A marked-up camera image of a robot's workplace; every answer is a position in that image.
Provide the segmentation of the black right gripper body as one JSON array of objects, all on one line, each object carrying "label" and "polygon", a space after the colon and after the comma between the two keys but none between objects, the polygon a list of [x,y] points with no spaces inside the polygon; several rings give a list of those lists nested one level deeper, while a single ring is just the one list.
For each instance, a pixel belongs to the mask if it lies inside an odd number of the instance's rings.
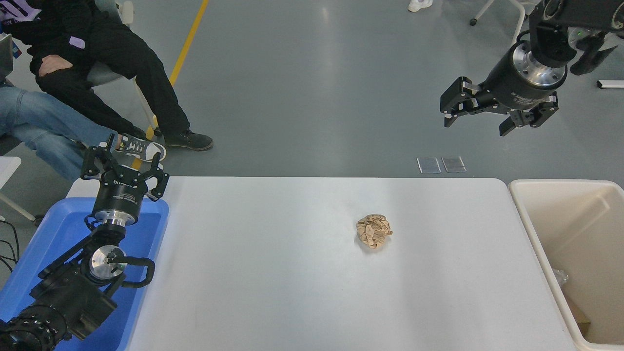
[{"label": "black right gripper body", "polygon": [[530,47],[511,47],[481,86],[501,105],[528,110],[559,88],[559,69],[538,62]]}]

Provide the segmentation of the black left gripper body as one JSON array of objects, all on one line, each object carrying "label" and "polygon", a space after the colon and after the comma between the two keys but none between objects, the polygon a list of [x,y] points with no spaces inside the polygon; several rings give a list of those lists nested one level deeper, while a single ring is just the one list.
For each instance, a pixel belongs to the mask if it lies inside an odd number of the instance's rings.
[{"label": "black left gripper body", "polygon": [[135,178],[132,175],[119,177],[113,172],[104,173],[94,204],[94,215],[111,211],[138,215],[148,188],[145,182],[134,182]]}]

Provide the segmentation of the person's right hand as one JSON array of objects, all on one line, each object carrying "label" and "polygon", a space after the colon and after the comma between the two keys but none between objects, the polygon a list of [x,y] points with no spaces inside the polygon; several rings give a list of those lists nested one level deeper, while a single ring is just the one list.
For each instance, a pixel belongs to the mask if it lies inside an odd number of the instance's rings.
[{"label": "person's right hand", "polygon": [[45,56],[41,59],[41,65],[38,69],[38,77],[44,77],[47,74],[54,73],[58,70],[70,69],[73,64],[56,54]]}]

